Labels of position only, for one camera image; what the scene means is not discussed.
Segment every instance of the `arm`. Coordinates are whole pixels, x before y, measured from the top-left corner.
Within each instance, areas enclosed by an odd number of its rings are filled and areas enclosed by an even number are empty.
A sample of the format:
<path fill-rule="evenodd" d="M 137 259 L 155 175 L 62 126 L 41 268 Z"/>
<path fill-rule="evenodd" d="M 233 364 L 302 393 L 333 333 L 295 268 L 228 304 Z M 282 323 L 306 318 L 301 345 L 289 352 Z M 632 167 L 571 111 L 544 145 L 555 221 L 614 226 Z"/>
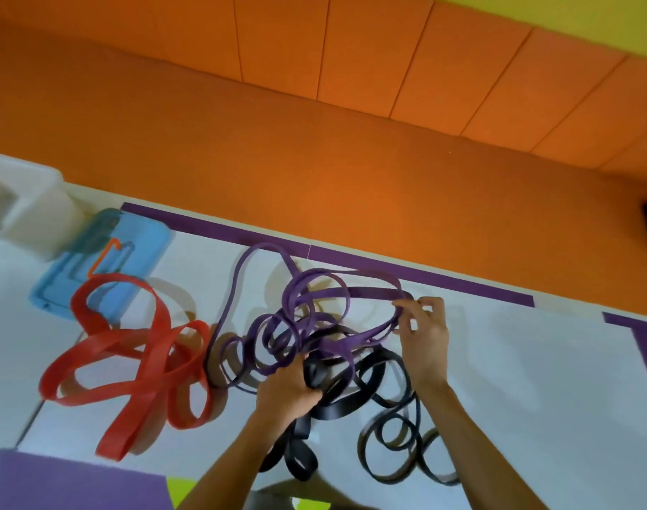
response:
<path fill-rule="evenodd" d="M 444 300 L 396 300 L 404 365 L 444 440 L 473 510 L 548 510 L 481 429 L 447 382 L 448 329 Z M 422 307 L 429 306 L 432 311 Z M 411 330 L 411 320 L 417 329 Z"/>
<path fill-rule="evenodd" d="M 319 402 L 304 384 L 304 357 L 269 376 L 257 389 L 257 407 L 239 436 L 210 467 L 177 510 L 240 510 L 262 460 L 285 428 Z"/>

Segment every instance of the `white table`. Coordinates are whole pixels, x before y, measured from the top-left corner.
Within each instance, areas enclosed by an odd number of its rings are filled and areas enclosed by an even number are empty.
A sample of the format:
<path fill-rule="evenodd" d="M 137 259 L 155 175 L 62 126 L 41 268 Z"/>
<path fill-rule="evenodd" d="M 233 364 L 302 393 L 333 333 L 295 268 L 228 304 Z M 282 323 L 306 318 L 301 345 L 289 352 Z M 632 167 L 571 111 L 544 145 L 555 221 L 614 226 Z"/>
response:
<path fill-rule="evenodd" d="M 35 413 L 38 381 L 81 328 L 33 308 L 28 294 L 49 263 L 0 242 L 0 448 L 13 447 Z"/>
<path fill-rule="evenodd" d="M 187 311 L 207 322 L 217 321 L 232 266 L 244 249 L 176 234 L 151 281 L 164 294 L 175 322 L 186 322 Z M 308 260 L 298 264 L 320 266 Z M 276 310 L 288 278 L 276 254 L 260 251 L 252 257 L 226 330 L 244 333 L 260 313 Z M 383 285 L 366 279 L 359 284 Z M 447 301 L 450 381 L 468 413 L 551 509 L 647 508 L 647 373 L 628 328 L 418 283 L 405 287 L 414 295 L 443 296 Z M 324 307 L 341 309 L 340 301 L 324 302 Z M 388 302 L 354 301 L 347 323 L 367 328 L 386 319 L 390 310 Z M 139 294 L 123 326 L 148 325 L 152 313 L 150 297 Z M 396 340 L 387 346 L 400 350 Z M 92 386 L 131 379 L 135 369 L 131 360 L 112 358 L 82 369 L 78 379 Z M 389 375 L 382 393 L 392 396 L 398 390 Z M 196 403 L 201 395 L 194 392 Z M 47 403 L 20 449 L 107 463 L 93 455 L 94 448 L 124 402 L 119 398 L 72 408 Z M 145 453 L 129 455 L 120 465 L 199 478 L 238 434 L 254 403 L 252 396 L 232 390 L 217 420 L 183 432 L 166 426 Z M 315 424 L 310 443 L 319 457 L 320 476 L 363 505 L 469 508 L 461 488 L 438 486 L 419 471 L 403 483 L 384 486 L 362 470 L 357 437 L 378 409 L 369 403 L 342 420 Z M 423 429 L 429 427 L 427 420 Z M 404 460 L 375 446 L 369 447 L 368 459 L 382 474 Z M 430 451 L 428 461 L 448 468 L 440 446 Z M 253 488 L 290 478 L 280 463 L 260 474 Z"/>

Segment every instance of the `red resistance band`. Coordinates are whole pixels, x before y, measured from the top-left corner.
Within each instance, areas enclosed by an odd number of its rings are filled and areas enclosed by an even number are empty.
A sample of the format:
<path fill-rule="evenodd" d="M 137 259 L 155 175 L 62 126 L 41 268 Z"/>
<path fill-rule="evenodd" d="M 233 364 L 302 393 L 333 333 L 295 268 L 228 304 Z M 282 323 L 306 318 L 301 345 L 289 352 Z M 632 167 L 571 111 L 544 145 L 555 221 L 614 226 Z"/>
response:
<path fill-rule="evenodd" d="M 91 292 L 112 282 L 132 283 L 155 298 L 155 313 L 150 329 L 111 329 L 107 320 L 87 307 Z M 135 443 L 144 422 L 159 398 L 167 400 L 167 420 L 179 430 L 198 428 L 212 412 L 212 391 L 204 372 L 203 359 L 210 343 L 210 328 L 200 320 L 172 328 L 170 312 L 165 303 L 147 283 L 124 274 L 97 274 L 73 295 L 70 308 L 87 338 L 78 342 L 47 367 L 40 378 L 39 391 L 43 399 L 64 406 L 97 403 L 120 396 L 130 396 L 123 410 L 104 433 L 96 454 L 120 461 Z M 202 339 L 200 350 L 180 342 L 184 329 L 193 329 Z M 144 350 L 136 348 L 144 343 Z M 74 380 L 78 368 L 111 356 L 139 360 L 137 375 L 132 381 L 120 381 L 75 394 L 59 397 L 59 387 Z M 189 389 L 199 382 L 208 396 L 205 408 L 196 417 L 191 410 Z"/>

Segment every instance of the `forearm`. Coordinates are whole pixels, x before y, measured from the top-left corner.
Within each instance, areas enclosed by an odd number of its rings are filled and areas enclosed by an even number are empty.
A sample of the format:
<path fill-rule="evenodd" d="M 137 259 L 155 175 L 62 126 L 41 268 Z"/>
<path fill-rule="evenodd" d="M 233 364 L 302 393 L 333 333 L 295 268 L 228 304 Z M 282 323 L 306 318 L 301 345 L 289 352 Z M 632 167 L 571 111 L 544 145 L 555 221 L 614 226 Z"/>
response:
<path fill-rule="evenodd" d="M 418 395 L 444 440 L 473 510 L 547 510 L 448 385 L 428 386 Z"/>
<path fill-rule="evenodd" d="M 241 510 L 262 460 L 277 437 L 278 433 L 253 414 L 177 510 Z"/>

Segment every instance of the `white plastic bin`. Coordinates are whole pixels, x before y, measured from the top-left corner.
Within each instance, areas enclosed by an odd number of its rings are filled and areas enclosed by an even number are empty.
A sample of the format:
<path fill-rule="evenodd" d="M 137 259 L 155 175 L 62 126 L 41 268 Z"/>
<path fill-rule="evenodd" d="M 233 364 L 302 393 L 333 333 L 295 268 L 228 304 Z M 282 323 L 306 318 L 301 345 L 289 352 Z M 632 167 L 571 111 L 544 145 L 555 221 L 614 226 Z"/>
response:
<path fill-rule="evenodd" d="M 60 171 L 0 154 L 0 239 L 51 259 L 84 219 L 64 191 Z"/>

